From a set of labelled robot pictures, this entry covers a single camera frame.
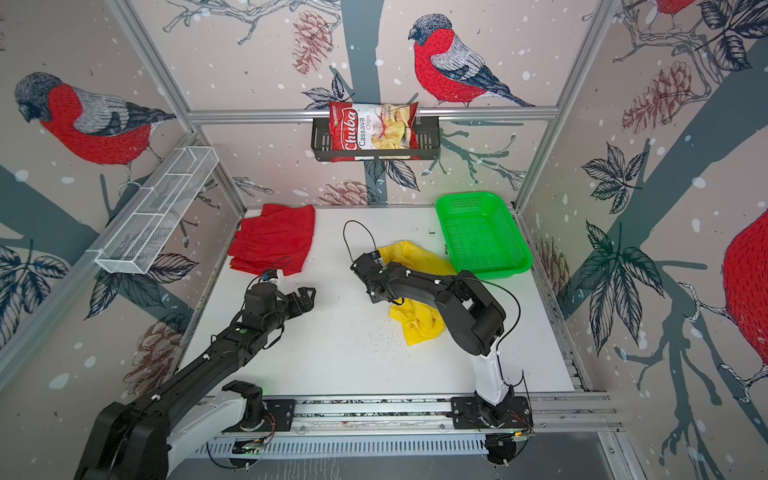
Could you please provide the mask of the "green plastic basket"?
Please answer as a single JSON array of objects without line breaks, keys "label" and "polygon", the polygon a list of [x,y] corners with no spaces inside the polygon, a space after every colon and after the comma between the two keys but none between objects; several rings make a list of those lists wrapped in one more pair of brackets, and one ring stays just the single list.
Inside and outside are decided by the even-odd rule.
[{"label": "green plastic basket", "polygon": [[448,256],[456,270],[494,280],[531,269],[532,253],[507,204],[498,195],[445,195],[435,208]]}]

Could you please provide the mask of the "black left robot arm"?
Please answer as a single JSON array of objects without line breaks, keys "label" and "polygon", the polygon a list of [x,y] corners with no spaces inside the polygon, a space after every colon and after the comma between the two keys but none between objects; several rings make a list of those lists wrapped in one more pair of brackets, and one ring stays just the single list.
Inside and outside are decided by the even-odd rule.
[{"label": "black left robot arm", "polygon": [[262,389],[231,374],[269,346],[269,335],[310,312],[316,291],[284,294],[255,283],[229,325],[187,366],[129,404],[97,416],[76,469],[78,479],[164,479],[190,453],[229,426],[261,425]]}]

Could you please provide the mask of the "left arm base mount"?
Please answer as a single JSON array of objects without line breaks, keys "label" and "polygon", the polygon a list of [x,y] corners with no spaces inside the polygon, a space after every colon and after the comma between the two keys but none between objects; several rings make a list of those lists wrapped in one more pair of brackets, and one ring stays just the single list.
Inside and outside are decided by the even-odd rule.
[{"label": "left arm base mount", "polygon": [[244,412],[236,417],[225,432],[289,432],[292,428],[296,401],[265,397],[261,387],[241,380],[233,380],[222,387],[223,392],[234,393],[244,400]]}]

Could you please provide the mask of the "black wall shelf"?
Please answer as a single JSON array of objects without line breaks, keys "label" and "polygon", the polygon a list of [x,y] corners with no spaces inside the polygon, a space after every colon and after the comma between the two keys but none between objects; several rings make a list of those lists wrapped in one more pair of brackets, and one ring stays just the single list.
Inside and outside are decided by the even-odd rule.
[{"label": "black wall shelf", "polygon": [[311,148],[319,162],[333,162],[334,158],[351,158],[354,161],[373,160],[434,160],[439,157],[441,137],[437,116],[419,116],[413,125],[411,139],[417,148],[396,150],[333,150],[328,117],[313,120]]}]

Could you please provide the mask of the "red shorts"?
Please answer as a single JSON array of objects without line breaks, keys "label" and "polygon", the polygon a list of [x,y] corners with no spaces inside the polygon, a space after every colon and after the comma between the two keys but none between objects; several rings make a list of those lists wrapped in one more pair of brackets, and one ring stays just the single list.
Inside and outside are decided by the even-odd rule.
[{"label": "red shorts", "polygon": [[240,223],[229,249],[230,268],[250,274],[282,269],[298,274],[310,252],[316,212],[313,206],[291,208],[265,204],[259,216]]}]

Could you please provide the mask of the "yellow shorts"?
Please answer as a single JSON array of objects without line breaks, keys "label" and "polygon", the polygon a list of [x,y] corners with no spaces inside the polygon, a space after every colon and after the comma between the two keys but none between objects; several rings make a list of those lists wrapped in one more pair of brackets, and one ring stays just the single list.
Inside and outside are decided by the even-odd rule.
[{"label": "yellow shorts", "polygon": [[[397,262],[412,270],[433,275],[455,275],[452,264],[412,242],[400,241],[378,249],[384,263]],[[435,307],[410,299],[392,304],[389,317],[402,325],[408,346],[436,339],[445,322]]]}]

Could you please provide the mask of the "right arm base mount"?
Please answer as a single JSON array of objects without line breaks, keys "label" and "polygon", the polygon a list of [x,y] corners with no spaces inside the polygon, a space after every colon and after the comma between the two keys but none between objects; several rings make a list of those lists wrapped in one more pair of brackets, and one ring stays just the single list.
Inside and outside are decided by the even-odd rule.
[{"label": "right arm base mount", "polygon": [[472,396],[456,396],[450,399],[450,418],[457,430],[533,429],[532,411],[526,396],[517,396],[512,390],[497,405],[482,399],[477,393]]}]

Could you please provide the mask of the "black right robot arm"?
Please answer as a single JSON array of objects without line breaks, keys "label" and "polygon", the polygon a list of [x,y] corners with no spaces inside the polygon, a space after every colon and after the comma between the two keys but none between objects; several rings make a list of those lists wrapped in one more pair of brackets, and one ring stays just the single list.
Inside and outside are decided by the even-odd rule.
[{"label": "black right robot arm", "polygon": [[482,403],[499,407],[514,397],[497,354],[506,312],[474,274],[429,274],[398,262],[385,264],[377,252],[359,256],[350,269],[373,303],[413,300],[438,311],[451,338],[472,357],[475,395]]}]

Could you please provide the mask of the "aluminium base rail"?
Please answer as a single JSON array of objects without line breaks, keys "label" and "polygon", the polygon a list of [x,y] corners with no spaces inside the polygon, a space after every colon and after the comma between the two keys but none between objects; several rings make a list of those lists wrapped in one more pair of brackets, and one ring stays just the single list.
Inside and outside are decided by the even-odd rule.
[{"label": "aluminium base rail", "polygon": [[471,395],[314,395],[264,397],[281,436],[430,435],[458,433],[620,432],[605,393],[520,393],[498,426],[483,424]]}]

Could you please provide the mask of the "red chips bag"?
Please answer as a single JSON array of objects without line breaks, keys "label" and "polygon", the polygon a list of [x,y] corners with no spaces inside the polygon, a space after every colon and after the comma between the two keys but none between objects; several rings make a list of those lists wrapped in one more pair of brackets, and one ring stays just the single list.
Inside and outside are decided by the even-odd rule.
[{"label": "red chips bag", "polygon": [[367,104],[331,102],[332,151],[417,149],[413,132],[418,103]]}]

